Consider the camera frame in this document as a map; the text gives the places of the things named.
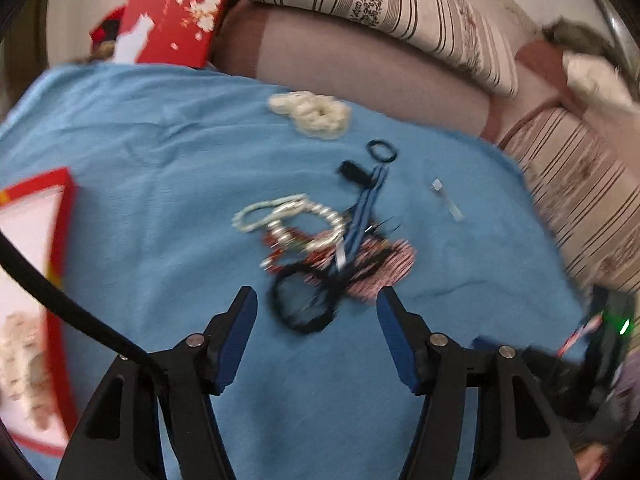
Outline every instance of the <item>blue bedsheet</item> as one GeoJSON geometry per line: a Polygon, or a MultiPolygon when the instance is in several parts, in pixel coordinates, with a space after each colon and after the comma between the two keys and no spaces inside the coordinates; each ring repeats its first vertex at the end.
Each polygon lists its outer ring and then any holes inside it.
{"type": "MultiPolygon", "coordinates": [[[[408,310],[462,345],[487,335],[557,348],[580,306],[519,170],[496,149],[357,105],[343,138],[309,139],[268,111],[279,91],[172,66],[52,70],[0,127],[0,187],[71,168],[79,192],[66,291],[149,351],[203,329],[241,285],[256,289],[236,381],[214,399],[239,479],[392,480],[422,399],[398,380],[375,310],[344,301],[324,332],[287,333],[266,305],[270,277],[258,264],[268,251],[260,234],[232,228],[236,211],[299,192],[346,209],[356,190],[335,169],[345,159],[372,168],[366,142],[387,139],[399,156],[375,214],[399,219],[395,234],[417,248],[396,286],[408,310]],[[462,222],[430,191],[435,178],[462,222]]],[[[114,355],[72,329],[65,337],[81,408],[114,355]]],[[[467,456],[471,445],[469,430],[467,456]]],[[[28,457],[54,477],[56,460],[28,457]]],[[[179,478],[167,460],[168,478],[179,478]]]]}

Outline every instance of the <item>screw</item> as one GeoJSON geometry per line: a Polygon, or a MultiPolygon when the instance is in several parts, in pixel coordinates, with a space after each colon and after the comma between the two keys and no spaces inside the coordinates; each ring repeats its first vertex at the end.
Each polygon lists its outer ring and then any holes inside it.
{"type": "Polygon", "coordinates": [[[502,345],[500,348],[498,348],[498,352],[500,352],[500,355],[505,359],[513,359],[514,357],[516,357],[516,351],[507,345],[502,345]]]}
{"type": "Polygon", "coordinates": [[[204,343],[204,336],[202,334],[191,334],[187,338],[187,346],[192,348],[200,346],[202,343],[204,343]]]}
{"type": "Polygon", "coordinates": [[[429,341],[432,345],[436,346],[444,346],[449,342],[449,339],[444,334],[431,334],[429,341]]]}

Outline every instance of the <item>black elastic band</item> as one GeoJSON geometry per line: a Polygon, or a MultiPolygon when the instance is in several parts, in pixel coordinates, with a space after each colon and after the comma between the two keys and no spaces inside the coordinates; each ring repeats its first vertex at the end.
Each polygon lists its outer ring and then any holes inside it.
{"type": "Polygon", "coordinates": [[[354,283],[365,280],[378,272],[389,256],[395,252],[391,247],[384,248],[369,257],[359,265],[347,264],[338,275],[332,275],[328,270],[317,269],[311,264],[297,262],[282,267],[276,274],[269,290],[269,304],[275,316],[290,330],[308,335],[321,332],[334,320],[338,303],[354,283]],[[324,292],[322,314],[310,321],[298,321],[298,313],[286,314],[285,305],[280,296],[280,284],[294,274],[309,274],[320,282],[319,293],[324,292]]]}
{"type": "Polygon", "coordinates": [[[2,232],[0,232],[0,267],[42,306],[53,312],[62,321],[107,348],[147,368],[156,379],[161,391],[166,393],[168,388],[166,376],[162,368],[147,352],[109,325],[101,322],[60,291],[22,256],[22,253],[2,232]]]}
{"type": "Polygon", "coordinates": [[[390,142],[382,139],[374,139],[367,142],[367,151],[369,152],[369,155],[382,164],[390,164],[398,158],[398,149],[396,149],[390,142]],[[384,146],[389,150],[390,155],[387,158],[380,156],[376,153],[376,150],[373,149],[375,146],[384,146]]]}

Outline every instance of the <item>red popcorn box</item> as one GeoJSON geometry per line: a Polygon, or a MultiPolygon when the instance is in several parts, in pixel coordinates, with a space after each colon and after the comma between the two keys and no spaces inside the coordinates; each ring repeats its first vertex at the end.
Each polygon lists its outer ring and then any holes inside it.
{"type": "Polygon", "coordinates": [[[129,0],[113,62],[202,68],[228,0],[129,0]]]}

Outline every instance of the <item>striped pillow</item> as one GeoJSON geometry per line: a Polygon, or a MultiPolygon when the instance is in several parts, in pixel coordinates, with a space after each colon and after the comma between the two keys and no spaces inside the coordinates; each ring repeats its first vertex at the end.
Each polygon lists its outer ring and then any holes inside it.
{"type": "Polygon", "coordinates": [[[640,288],[640,182],[564,108],[541,112],[504,149],[520,165],[566,270],[586,290],[640,288]]]}
{"type": "Polygon", "coordinates": [[[518,91],[513,54],[506,38],[495,23],[466,0],[252,1],[347,18],[433,54],[468,73],[490,92],[513,97],[518,91]]]}

